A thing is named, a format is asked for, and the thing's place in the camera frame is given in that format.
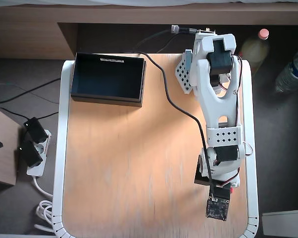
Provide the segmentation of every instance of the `robotic arm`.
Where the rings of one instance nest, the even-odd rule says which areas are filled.
[[[206,216],[224,221],[230,188],[240,185],[239,167],[246,156],[238,97],[242,61],[234,55],[235,49],[232,34],[198,30],[193,51],[183,53],[175,71],[184,92],[188,94],[193,89],[206,121],[208,148],[202,148],[199,155],[195,183],[212,187]],[[222,83],[228,81],[226,89]],[[227,120],[219,122],[220,117]]]

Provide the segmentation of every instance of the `wooden tabletop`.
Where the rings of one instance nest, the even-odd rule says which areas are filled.
[[[153,54],[171,99],[198,117],[174,75],[181,54]],[[247,225],[245,165],[227,221],[205,217],[208,186],[194,184],[202,143],[194,120],[167,101],[146,57],[142,108],[70,100],[62,219],[83,238],[236,238]]]

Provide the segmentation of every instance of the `white table frame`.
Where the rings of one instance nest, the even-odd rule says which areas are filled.
[[[64,173],[66,160],[66,143],[68,130],[70,85],[73,74],[73,60],[65,61],[60,85],[59,117],[56,144],[56,159],[53,186],[52,227],[58,238],[73,238],[62,222],[62,205],[64,189]],[[243,61],[243,77],[250,77],[250,66],[246,60]],[[253,148],[253,154],[246,157],[246,186],[247,186],[247,208],[248,224],[240,238],[253,238],[259,224],[257,175],[254,146],[253,108],[252,108],[252,86],[251,80],[242,82],[243,108],[244,108],[244,140]]]

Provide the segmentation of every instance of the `plastic bottle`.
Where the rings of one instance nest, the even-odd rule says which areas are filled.
[[[258,32],[258,36],[248,38],[242,46],[239,56],[243,60],[248,60],[251,73],[254,75],[269,52],[269,43],[267,41],[269,31],[267,29],[261,29]]]
[[[276,79],[276,91],[280,93],[291,93],[298,89],[298,52],[293,61],[281,71]]]

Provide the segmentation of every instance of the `pink bottle cap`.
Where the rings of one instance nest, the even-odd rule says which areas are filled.
[[[267,29],[261,29],[258,33],[258,37],[262,40],[268,39],[269,31]]]

